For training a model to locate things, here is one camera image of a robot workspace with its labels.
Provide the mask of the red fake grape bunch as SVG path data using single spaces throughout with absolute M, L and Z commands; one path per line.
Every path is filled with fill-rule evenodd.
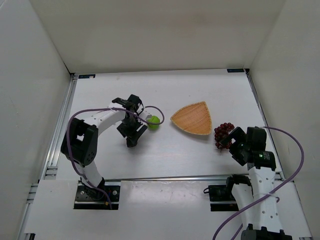
M 223 149 L 229 149 L 232 145 L 232 141 L 230 140 L 225 145 L 220 144 L 221 140 L 224 140 L 231 131 L 235 129 L 235 126 L 231 122 L 225 122 L 220 124 L 218 127 L 214 129 L 214 140 L 215 140 L 215 146 L 217 149 L 222 151 Z

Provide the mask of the green fake apple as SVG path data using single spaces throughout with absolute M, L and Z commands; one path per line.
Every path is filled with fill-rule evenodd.
M 159 128 L 159 123 L 161 122 L 161 120 L 157 116 L 152 115 L 147 119 L 147 122 L 148 128 L 152 131 L 156 131 Z

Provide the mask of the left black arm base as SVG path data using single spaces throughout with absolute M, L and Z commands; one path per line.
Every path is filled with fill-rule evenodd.
M 113 210 L 119 209 L 121 184 L 119 182 L 106 182 L 104 192 L 96 191 L 88 186 L 79 183 L 77 186 L 73 208 L 75 210 Z

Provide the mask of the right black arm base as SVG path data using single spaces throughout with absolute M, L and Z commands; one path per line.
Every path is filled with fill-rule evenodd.
M 203 190 L 209 196 L 211 212 L 235 212 L 238 205 L 226 185 L 209 185 Z

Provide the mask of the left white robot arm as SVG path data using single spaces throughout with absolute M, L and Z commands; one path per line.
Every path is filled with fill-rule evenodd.
M 133 148 L 147 130 L 146 121 L 152 115 L 141 99 L 133 94 L 128 99 L 117 97 L 106 108 L 92 109 L 91 113 L 85 119 L 79 119 L 76 115 L 70 118 L 60 151 L 80 176 L 85 193 L 94 201 L 108 202 L 110 196 L 105 190 L 105 180 L 94 162 L 99 135 L 119 124 L 116 129 L 125 138 L 126 146 Z

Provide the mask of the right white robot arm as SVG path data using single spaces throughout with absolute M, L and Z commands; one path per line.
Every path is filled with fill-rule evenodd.
M 276 159 L 266 150 L 267 132 L 259 127 L 243 131 L 236 127 L 221 144 L 230 144 L 229 152 L 248 176 L 233 174 L 226 186 L 234 197 L 242 221 L 242 240 L 291 240 L 285 233 L 277 208 L 275 189 Z

